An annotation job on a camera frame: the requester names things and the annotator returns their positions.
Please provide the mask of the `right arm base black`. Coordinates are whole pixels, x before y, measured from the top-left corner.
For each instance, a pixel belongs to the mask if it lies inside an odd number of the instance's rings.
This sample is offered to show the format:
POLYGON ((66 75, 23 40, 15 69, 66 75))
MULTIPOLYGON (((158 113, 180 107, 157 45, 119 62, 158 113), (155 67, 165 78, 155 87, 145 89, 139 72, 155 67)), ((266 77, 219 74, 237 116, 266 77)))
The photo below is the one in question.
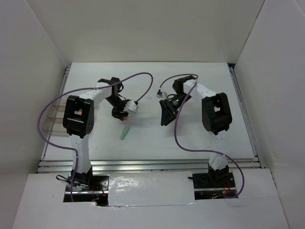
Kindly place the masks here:
POLYGON ((207 173, 192 174, 188 179, 193 182, 195 200, 223 199, 237 194, 232 173, 217 181, 212 181, 207 173))

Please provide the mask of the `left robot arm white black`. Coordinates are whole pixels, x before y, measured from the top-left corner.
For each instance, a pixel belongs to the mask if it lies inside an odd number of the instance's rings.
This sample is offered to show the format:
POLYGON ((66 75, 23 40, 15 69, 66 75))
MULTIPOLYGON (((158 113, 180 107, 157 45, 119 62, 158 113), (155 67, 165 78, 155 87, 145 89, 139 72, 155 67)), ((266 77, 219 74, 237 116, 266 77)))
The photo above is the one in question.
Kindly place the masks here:
POLYGON ((92 165, 89 157, 89 134, 94 128, 95 107, 106 100, 112 105, 112 117, 126 120, 129 112, 137 112, 138 105, 130 99, 121 99, 118 93, 123 84, 118 78, 100 79, 97 87, 81 95, 70 95, 67 98, 63 127, 66 129, 71 147, 77 152, 73 157, 71 176, 83 190, 94 185, 92 165))

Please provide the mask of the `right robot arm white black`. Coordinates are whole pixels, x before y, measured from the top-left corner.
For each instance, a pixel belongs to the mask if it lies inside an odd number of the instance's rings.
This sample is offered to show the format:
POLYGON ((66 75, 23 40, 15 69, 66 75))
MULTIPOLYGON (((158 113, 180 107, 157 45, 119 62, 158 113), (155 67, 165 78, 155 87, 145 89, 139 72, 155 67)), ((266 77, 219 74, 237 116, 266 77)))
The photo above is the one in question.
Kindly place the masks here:
POLYGON ((233 120, 228 97, 225 93, 216 93, 198 83, 198 75, 196 74, 178 74, 169 77, 169 79, 175 77, 178 77, 178 79, 173 83, 175 91, 173 98, 169 99, 161 89, 157 92, 157 96, 162 98, 159 101, 162 110, 161 125, 167 126, 175 121, 174 139, 180 149, 186 152, 211 153, 208 162, 208 182, 213 187, 219 187, 229 174, 228 156, 215 150, 192 150, 182 147, 177 138, 177 125, 182 107, 191 98, 194 98, 201 103, 204 128, 207 132, 212 133, 216 140, 222 140, 220 134, 228 131, 233 120))

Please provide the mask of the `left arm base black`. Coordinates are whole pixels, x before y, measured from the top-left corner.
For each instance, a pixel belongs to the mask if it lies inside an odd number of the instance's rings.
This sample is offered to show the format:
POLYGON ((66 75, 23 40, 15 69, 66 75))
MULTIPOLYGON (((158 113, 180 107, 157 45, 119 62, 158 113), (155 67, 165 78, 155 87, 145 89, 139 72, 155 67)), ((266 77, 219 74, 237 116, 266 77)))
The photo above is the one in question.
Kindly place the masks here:
POLYGON ((89 184, 75 181, 71 188, 71 177, 57 175, 56 179, 66 183, 63 202, 95 202, 97 206, 108 206, 109 176, 93 176, 89 184))

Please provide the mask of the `green translucent cap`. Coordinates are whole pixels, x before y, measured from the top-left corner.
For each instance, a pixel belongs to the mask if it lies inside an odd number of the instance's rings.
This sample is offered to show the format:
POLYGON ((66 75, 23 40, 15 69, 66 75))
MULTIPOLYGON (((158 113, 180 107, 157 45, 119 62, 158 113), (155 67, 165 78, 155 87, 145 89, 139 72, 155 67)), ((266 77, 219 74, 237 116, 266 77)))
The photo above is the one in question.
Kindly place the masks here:
POLYGON ((126 126, 124 127, 124 129, 122 130, 122 133, 121 133, 121 135, 120 135, 120 140, 123 141, 123 140, 126 138, 128 132, 129 132, 129 130, 130 130, 130 127, 126 125, 126 126))

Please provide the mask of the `clear drawer organizer far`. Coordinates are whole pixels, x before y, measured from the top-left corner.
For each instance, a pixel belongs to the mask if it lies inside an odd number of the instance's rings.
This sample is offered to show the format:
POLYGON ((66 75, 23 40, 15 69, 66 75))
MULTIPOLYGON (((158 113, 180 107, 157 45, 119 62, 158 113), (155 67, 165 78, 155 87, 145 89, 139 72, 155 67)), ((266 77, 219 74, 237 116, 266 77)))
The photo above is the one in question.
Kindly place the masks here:
POLYGON ((53 102, 53 106, 63 106, 65 107, 66 105, 62 105, 62 102, 67 101, 67 98, 69 97, 69 95, 57 95, 55 96, 55 101, 53 102))

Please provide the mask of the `clear drawer organizer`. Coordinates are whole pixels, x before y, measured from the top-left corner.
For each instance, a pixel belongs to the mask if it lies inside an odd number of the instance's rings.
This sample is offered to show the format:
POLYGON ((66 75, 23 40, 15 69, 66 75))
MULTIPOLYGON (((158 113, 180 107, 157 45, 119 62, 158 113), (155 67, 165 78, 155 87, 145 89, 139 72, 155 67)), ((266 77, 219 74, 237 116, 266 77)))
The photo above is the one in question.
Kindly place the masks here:
POLYGON ((67 101, 67 98, 69 97, 69 95, 57 95, 55 96, 55 101, 53 102, 53 106, 63 106, 65 107, 66 105, 62 105, 62 102, 67 101))
POLYGON ((48 118, 63 119, 65 106, 52 106, 48 113, 48 118))
POLYGON ((63 119, 47 118, 42 129, 52 136, 68 136, 66 129, 62 125, 63 119))

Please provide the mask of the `clear drawer organizer middle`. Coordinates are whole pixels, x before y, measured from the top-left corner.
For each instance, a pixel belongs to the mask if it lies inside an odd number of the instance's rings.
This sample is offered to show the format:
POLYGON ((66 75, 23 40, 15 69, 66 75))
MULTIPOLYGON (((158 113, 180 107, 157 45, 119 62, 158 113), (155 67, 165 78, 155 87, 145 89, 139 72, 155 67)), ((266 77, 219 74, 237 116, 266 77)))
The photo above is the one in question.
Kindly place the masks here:
POLYGON ((63 119, 65 106, 52 106, 48 113, 48 118, 63 119))

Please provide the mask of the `clear drawer organizer near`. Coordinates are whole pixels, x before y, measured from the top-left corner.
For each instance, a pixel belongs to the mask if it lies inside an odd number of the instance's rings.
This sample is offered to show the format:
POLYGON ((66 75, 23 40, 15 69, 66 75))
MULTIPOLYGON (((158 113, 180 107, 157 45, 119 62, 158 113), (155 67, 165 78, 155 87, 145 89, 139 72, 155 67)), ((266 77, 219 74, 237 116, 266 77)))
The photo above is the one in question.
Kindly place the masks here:
POLYGON ((63 119, 47 118, 42 129, 52 136, 68 136, 66 129, 62 125, 63 119))

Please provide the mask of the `white foil sheet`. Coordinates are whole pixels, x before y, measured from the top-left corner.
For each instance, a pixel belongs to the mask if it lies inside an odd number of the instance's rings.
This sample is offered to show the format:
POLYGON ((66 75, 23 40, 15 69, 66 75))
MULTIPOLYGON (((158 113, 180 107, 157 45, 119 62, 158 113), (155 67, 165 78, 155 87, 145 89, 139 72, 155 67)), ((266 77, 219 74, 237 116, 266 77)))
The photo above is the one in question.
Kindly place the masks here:
POLYGON ((112 207, 183 206, 195 202, 192 175, 184 172, 111 173, 108 203, 112 207))

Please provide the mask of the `aluminium frame rail front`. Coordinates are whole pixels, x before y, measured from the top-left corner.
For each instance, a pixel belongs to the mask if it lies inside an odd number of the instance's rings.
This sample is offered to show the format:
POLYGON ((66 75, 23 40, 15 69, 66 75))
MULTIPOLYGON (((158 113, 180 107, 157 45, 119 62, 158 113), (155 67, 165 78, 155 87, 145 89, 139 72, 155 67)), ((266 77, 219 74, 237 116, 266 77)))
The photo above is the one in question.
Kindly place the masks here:
MULTIPOLYGON (((208 168, 207 159, 184 160, 107 160, 91 161, 95 174, 119 172, 144 172, 144 171, 170 171, 170 170, 203 170, 208 168)), ((37 173, 65 173, 71 171, 71 161, 40 161, 37 173)))

